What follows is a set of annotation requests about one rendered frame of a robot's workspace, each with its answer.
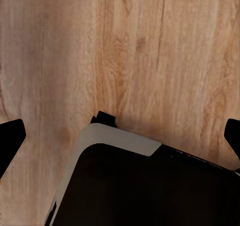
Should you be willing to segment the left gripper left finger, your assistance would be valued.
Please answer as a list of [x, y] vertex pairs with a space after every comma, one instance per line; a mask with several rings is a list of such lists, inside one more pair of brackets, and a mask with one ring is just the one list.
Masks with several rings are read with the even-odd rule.
[[0, 124], [0, 179], [26, 138], [22, 119]]

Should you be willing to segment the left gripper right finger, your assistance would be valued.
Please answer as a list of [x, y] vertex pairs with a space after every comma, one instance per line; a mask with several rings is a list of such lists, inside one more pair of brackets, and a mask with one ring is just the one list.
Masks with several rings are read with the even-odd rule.
[[240, 159], [240, 121], [235, 119], [228, 119], [224, 137], [232, 147], [238, 158]]

